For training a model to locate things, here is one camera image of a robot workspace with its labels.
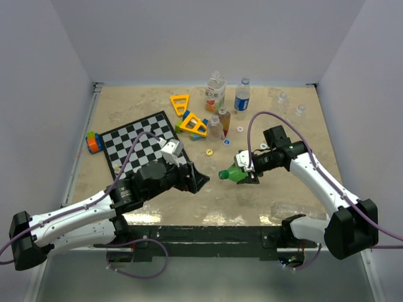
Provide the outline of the green soda bottle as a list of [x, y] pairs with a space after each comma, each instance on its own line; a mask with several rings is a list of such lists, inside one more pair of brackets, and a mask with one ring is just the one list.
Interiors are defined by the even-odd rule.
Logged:
[[239, 168], [236, 167], [235, 164], [232, 164], [227, 171], [229, 172], [229, 180], [232, 182], [237, 183], [238, 181], [244, 179], [246, 176], [249, 175], [248, 172], [243, 172]]

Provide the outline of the clear plastic bottle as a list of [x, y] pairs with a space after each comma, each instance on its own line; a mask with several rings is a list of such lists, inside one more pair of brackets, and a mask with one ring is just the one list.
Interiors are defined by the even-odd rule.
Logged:
[[290, 121], [295, 128], [303, 125], [306, 117], [306, 109], [305, 104], [299, 104], [292, 112]]
[[277, 115], [285, 115], [288, 111], [288, 95], [285, 92], [281, 92], [277, 99], [273, 103], [273, 111]]

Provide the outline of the green bottle cap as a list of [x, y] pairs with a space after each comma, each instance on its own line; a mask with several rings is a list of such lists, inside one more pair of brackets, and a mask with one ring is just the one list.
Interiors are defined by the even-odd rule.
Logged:
[[229, 172], [227, 170], [222, 170], [219, 172], [219, 179], [228, 179]]

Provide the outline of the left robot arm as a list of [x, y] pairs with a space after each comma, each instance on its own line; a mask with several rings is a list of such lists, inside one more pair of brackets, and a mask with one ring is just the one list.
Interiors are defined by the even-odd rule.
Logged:
[[196, 194], [209, 180], [192, 162], [176, 165], [161, 159], [129, 172], [79, 203], [33, 216], [21, 211], [13, 216], [9, 229], [11, 263], [17, 271], [24, 271], [50, 255], [85, 245], [123, 247], [130, 241], [123, 214], [171, 188]]

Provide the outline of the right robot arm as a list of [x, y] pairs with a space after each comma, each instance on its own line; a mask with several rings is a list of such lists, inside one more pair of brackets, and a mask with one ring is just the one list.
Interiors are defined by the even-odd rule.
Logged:
[[269, 150], [258, 155], [239, 151], [234, 163], [219, 172], [219, 178], [237, 184], [259, 184], [264, 172], [283, 167], [310, 189], [328, 215], [326, 220], [304, 214], [284, 219], [277, 243], [287, 247], [295, 247], [302, 240], [320, 243], [339, 260], [378, 243], [378, 209], [372, 200], [362, 201], [343, 188], [303, 141], [291, 142], [282, 126], [263, 134]]

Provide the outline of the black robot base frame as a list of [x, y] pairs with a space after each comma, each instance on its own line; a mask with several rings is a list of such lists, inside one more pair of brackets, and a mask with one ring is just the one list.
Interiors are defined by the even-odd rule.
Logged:
[[159, 226], [130, 225], [125, 235], [119, 235], [113, 244], [136, 239], [154, 239], [161, 242], [170, 257], [258, 258], [278, 260], [277, 250], [299, 247], [315, 248], [306, 240], [284, 242], [279, 226]]

